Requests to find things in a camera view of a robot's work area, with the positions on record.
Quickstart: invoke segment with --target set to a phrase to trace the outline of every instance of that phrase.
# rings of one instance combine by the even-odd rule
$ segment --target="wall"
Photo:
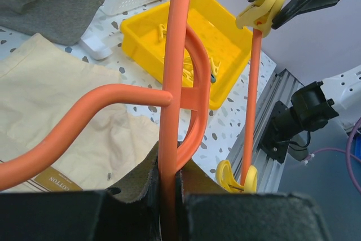
[[[246,0],[218,0],[234,15]],[[296,16],[263,39],[262,49],[302,83],[337,75],[361,63],[361,0]]]

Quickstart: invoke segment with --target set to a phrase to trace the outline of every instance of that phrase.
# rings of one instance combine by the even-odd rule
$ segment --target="terrazzo tabletop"
[[[142,87],[161,89],[162,85],[149,75],[136,62],[126,56],[121,50],[123,34],[119,32],[120,23],[140,12],[153,8],[164,1],[157,1],[134,10],[123,12],[116,16],[107,16],[101,10],[95,14],[91,30],[107,46],[113,55],[103,60],[94,60],[78,44],[74,46],[57,45],[58,48],[82,59],[85,62],[103,65],[109,69],[118,70],[123,83]],[[22,34],[0,26],[0,60],[9,56],[17,47],[29,39],[29,35]],[[267,81],[270,79],[276,64],[262,52],[261,65],[259,68],[258,97],[264,90]],[[247,104],[249,63],[243,73],[233,86],[222,107],[216,111],[209,111],[207,130],[201,146],[194,154],[194,161],[212,179],[215,179],[217,164],[225,159],[236,141],[245,124],[245,111]],[[147,106],[127,105],[128,111],[133,115],[146,115],[153,122],[159,124],[160,108]],[[183,140],[186,135],[190,120],[190,111],[182,109],[180,112],[178,140]]]

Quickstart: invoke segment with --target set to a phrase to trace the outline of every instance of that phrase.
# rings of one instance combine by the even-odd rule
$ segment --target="beige fabric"
[[[80,97],[112,83],[120,83],[118,71],[85,63],[34,35],[0,61],[0,160],[36,146]],[[158,136],[151,120],[114,104],[95,115],[53,167],[83,189],[103,189],[139,164]]]

